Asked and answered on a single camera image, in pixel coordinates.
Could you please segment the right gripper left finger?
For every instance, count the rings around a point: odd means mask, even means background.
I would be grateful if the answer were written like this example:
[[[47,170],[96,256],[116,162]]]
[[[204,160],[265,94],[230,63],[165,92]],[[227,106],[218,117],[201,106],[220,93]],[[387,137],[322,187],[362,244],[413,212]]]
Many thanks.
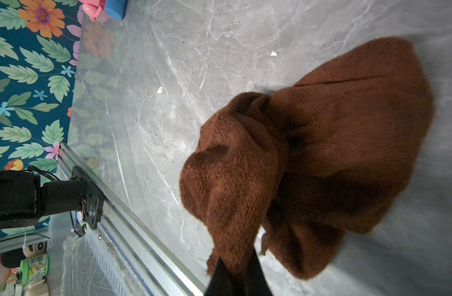
[[[235,287],[231,274],[222,259],[218,259],[204,296],[233,296],[234,291]]]

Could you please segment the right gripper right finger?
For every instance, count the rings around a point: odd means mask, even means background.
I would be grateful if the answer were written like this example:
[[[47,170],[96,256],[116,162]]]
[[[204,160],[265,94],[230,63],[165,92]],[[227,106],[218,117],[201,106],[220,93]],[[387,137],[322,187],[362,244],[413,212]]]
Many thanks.
[[[243,291],[245,296],[272,296],[255,252],[251,255],[244,274]]]

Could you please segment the brown cloth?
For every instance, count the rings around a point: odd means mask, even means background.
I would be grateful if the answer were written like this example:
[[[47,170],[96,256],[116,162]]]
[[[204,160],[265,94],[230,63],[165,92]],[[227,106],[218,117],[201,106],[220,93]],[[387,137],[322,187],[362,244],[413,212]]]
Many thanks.
[[[180,176],[184,207],[240,279],[262,251],[311,279],[348,232],[369,233],[407,187],[434,99],[413,44],[371,40],[271,95],[244,92],[203,124]]]

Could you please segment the blue toothpaste tube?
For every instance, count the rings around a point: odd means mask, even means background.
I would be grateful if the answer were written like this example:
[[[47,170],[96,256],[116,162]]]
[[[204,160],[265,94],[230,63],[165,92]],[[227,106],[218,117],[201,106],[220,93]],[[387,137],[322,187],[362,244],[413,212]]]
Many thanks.
[[[127,0],[105,0],[104,11],[109,17],[116,20],[123,20]]]

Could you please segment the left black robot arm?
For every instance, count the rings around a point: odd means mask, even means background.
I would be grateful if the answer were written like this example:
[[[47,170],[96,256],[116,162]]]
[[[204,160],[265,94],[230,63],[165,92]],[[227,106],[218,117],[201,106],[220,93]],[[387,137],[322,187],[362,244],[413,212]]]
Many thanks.
[[[85,180],[52,181],[26,171],[0,171],[0,229],[34,226],[39,219],[82,208]]]

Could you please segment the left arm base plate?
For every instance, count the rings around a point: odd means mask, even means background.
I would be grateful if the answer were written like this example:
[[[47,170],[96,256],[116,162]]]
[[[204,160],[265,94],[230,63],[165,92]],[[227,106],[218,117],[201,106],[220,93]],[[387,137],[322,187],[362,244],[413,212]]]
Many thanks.
[[[106,195],[80,166],[74,166],[72,178],[83,181],[85,193],[81,199],[81,216],[91,229],[97,229],[102,218],[102,208]]]

